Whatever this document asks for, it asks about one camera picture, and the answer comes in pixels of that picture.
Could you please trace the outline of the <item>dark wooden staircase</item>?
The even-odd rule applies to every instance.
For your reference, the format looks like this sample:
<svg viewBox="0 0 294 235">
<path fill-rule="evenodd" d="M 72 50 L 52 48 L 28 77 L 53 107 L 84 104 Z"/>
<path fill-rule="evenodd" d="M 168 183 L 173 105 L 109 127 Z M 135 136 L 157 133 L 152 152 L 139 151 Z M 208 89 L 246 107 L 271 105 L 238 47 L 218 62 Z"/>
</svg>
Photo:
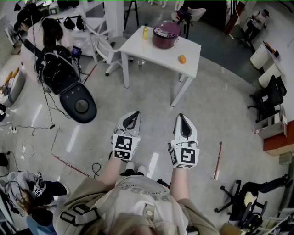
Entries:
<svg viewBox="0 0 294 235">
<path fill-rule="evenodd" d="M 240 0 L 227 0 L 226 25 L 224 33 L 229 35 L 233 28 L 240 24 L 241 14 L 245 9 L 245 2 Z"/>
</svg>

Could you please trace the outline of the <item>black office chair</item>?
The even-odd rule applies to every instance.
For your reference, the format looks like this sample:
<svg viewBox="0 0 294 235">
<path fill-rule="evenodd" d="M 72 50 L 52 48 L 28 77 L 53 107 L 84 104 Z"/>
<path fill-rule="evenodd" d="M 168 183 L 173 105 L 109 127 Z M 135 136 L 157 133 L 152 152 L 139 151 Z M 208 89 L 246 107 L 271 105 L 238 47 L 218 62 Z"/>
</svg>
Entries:
<svg viewBox="0 0 294 235">
<path fill-rule="evenodd" d="M 287 90 L 281 76 L 272 75 L 269 84 L 261 90 L 250 95 L 254 105 L 247 106 L 247 109 L 255 108 L 258 111 L 256 123 L 277 113 L 275 107 L 283 104 Z"/>
<path fill-rule="evenodd" d="M 257 201 L 259 193 L 268 193 L 279 187 L 288 188 L 292 185 L 293 179 L 285 174 L 280 178 L 262 184 L 247 182 L 241 185 L 241 180 L 237 180 L 237 189 L 235 194 L 231 194 L 226 190 L 225 186 L 220 189 L 226 193 L 230 201 L 221 208 L 215 208 L 215 213 L 220 213 L 228 207 L 232 207 L 232 211 L 228 213 L 230 221 L 237 221 L 237 226 L 248 232 L 258 228 L 263 220 L 262 216 L 266 210 L 268 202 L 261 204 Z"/>
</svg>

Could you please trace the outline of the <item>person's beige shirt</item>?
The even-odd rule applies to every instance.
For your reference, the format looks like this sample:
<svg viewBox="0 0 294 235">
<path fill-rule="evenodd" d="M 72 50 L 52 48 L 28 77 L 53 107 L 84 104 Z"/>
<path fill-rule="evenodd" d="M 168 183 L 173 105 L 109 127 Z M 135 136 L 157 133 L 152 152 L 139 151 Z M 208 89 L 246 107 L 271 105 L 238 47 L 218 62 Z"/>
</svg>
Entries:
<svg viewBox="0 0 294 235">
<path fill-rule="evenodd" d="M 220 235 L 189 199 L 175 200 L 152 179 L 120 177 L 107 190 L 87 178 L 53 216 L 57 235 L 132 235 L 147 227 L 150 235 Z"/>
</svg>

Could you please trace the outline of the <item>grey storage bin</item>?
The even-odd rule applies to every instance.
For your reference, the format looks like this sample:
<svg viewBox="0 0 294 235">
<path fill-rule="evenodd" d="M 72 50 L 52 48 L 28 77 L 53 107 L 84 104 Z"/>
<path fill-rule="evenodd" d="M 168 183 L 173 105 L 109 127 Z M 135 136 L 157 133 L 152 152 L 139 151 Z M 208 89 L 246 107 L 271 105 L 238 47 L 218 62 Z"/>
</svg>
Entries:
<svg viewBox="0 0 294 235">
<path fill-rule="evenodd" d="M 26 73 L 19 70 L 12 80 L 11 88 L 8 89 L 8 93 L 6 95 L 0 95 L 0 104 L 6 107 L 12 106 L 19 97 L 26 81 Z"/>
</svg>

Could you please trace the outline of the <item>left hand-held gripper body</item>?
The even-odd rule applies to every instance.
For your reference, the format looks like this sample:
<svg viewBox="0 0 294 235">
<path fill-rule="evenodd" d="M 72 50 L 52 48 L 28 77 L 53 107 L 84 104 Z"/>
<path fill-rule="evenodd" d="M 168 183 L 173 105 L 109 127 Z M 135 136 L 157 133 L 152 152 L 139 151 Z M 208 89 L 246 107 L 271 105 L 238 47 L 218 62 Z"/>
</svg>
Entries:
<svg viewBox="0 0 294 235">
<path fill-rule="evenodd" d="M 131 161 L 140 141 L 140 136 L 115 128 L 112 135 L 112 158 Z"/>
</svg>

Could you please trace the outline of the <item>purple rice cooker lid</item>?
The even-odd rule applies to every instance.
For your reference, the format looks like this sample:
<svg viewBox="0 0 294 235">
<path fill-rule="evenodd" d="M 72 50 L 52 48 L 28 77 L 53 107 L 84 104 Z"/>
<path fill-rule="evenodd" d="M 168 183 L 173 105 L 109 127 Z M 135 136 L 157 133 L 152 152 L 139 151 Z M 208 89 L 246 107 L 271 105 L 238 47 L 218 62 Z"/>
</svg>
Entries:
<svg viewBox="0 0 294 235">
<path fill-rule="evenodd" d="M 177 22 L 165 20 L 160 21 L 154 26 L 154 30 L 159 30 L 164 33 L 169 33 L 172 35 L 180 36 L 181 34 L 181 28 L 180 25 Z"/>
</svg>

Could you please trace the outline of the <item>red cabinet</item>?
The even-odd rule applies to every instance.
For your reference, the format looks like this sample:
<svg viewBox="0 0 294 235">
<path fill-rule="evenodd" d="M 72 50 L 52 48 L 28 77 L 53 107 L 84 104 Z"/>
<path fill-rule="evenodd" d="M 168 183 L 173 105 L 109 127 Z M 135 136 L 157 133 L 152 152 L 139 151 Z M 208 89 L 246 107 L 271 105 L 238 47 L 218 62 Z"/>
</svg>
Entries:
<svg viewBox="0 0 294 235">
<path fill-rule="evenodd" d="M 273 157 L 294 151 L 294 129 L 287 131 L 287 136 L 278 134 L 264 139 L 263 151 Z"/>
</svg>

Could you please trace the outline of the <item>person's right forearm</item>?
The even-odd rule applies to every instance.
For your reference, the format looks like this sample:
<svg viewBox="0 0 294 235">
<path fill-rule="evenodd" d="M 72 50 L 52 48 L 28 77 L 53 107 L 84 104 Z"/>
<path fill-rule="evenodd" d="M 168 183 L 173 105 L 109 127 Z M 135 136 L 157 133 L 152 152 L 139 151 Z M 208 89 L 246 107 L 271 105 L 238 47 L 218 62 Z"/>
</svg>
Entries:
<svg viewBox="0 0 294 235">
<path fill-rule="evenodd" d="M 173 168 L 170 183 L 170 194 L 176 201 L 189 199 L 187 170 Z"/>
</svg>

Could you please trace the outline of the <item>rice cooker base with panel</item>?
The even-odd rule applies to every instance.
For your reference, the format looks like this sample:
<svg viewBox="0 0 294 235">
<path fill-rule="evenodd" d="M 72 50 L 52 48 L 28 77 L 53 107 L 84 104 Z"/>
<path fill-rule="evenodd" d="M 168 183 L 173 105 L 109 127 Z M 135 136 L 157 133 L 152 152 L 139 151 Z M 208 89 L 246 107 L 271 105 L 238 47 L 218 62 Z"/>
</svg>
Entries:
<svg viewBox="0 0 294 235">
<path fill-rule="evenodd" d="M 180 36 L 180 31 L 171 32 L 169 30 L 154 27 L 152 35 L 152 43 L 160 49 L 172 48 Z"/>
</svg>

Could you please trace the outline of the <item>white square table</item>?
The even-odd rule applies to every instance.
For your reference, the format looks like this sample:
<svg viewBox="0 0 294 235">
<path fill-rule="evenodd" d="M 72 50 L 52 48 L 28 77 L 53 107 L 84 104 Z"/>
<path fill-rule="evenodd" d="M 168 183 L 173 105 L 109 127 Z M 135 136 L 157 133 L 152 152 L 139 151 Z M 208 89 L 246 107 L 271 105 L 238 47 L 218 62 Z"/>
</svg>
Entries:
<svg viewBox="0 0 294 235">
<path fill-rule="evenodd" d="M 161 65 L 181 75 L 179 81 L 183 85 L 171 103 L 171 106 L 175 107 L 197 76 L 201 45 L 180 37 L 174 47 L 160 49 L 152 43 L 153 29 L 151 27 L 148 28 L 148 38 L 144 40 L 143 28 L 141 26 L 136 30 L 120 48 L 124 87 L 129 88 L 130 86 L 128 56 Z M 185 64 L 179 62 L 180 55 L 186 57 L 187 61 Z"/>
</svg>

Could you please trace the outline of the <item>white folding chair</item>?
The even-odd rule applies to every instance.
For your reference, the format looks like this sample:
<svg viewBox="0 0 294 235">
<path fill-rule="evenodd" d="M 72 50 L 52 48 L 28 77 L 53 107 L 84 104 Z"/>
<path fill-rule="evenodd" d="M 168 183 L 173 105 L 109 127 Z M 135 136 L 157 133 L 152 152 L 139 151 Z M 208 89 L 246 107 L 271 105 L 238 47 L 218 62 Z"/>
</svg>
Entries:
<svg viewBox="0 0 294 235">
<path fill-rule="evenodd" d="M 105 76 L 109 76 L 118 67 L 122 67 L 122 59 L 120 48 L 127 41 L 124 36 L 116 36 L 111 39 L 108 37 L 108 33 L 111 30 L 106 30 L 99 33 L 93 29 L 89 24 L 86 24 L 89 32 L 94 35 L 94 50 L 103 59 L 103 62 L 108 64 L 109 67 L 105 72 Z"/>
</svg>

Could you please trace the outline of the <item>white metal shelf rack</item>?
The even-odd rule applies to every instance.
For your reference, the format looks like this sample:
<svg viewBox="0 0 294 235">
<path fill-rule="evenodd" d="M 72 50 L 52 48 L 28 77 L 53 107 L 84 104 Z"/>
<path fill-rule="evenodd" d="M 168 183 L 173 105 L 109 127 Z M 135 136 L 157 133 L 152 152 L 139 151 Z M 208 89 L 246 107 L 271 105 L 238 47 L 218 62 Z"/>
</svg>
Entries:
<svg viewBox="0 0 294 235">
<path fill-rule="evenodd" d="M 97 6 L 102 6 L 103 1 L 80 1 L 79 5 L 76 7 L 67 7 L 60 9 L 57 1 L 39 1 L 37 2 L 37 7 L 41 10 L 48 10 L 48 18 L 54 18 L 60 23 L 64 23 L 66 18 L 70 18 L 74 24 L 77 22 L 78 16 L 82 17 L 84 30 L 78 29 L 77 26 L 74 29 L 70 29 L 70 35 L 73 39 L 74 46 L 79 47 L 82 50 L 82 55 L 84 56 L 94 56 L 94 38 L 89 32 L 87 27 L 92 29 L 98 29 L 103 18 L 102 17 L 87 17 L 86 14 L 90 10 L 96 8 Z"/>
</svg>

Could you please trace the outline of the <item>purple backpack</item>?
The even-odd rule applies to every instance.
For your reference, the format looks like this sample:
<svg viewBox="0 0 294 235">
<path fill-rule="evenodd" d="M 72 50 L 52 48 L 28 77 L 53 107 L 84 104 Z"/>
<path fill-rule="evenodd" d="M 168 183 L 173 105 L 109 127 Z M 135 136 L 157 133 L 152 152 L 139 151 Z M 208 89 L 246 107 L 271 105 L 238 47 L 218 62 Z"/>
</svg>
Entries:
<svg viewBox="0 0 294 235">
<path fill-rule="evenodd" d="M 176 18 L 178 19 L 177 24 L 180 24 L 181 22 L 189 24 L 192 15 L 186 10 L 178 10 L 176 12 Z"/>
</svg>

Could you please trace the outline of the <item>person's left forearm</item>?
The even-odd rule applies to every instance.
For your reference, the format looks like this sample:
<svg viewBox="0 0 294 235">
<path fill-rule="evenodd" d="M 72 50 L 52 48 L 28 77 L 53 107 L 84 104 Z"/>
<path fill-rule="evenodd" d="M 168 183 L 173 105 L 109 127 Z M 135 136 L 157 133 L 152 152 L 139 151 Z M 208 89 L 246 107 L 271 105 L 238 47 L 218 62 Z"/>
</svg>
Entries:
<svg viewBox="0 0 294 235">
<path fill-rule="evenodd" d="M 123 163 L 121 159 L 111 158 L 96 180 L 103 183 L 106 190 L 111 190 L 119 178 Z"/>
</svg>

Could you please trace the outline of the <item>white curved counter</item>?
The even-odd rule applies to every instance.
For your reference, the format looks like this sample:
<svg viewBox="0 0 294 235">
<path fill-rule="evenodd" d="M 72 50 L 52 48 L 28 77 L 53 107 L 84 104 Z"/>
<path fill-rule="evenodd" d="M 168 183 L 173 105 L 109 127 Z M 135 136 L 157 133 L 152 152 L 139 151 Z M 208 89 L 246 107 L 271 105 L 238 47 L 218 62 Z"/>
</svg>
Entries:
<svg viewBox="0 0 294 235">
<path fill-rule="evenodd" d="M 287 85 L 284 66 L 280 56 L 276 57 L 267 47 L 265 42 L 262 42 L 255 53 L 250 57 L 250 63 L 254 68 L 260 70 L 263 68 L 263 74 L 258 78 L 258 83 L 262 88 L 265 88 L 272 77 L 281 77 L 283 84 Z"/>
</svg>

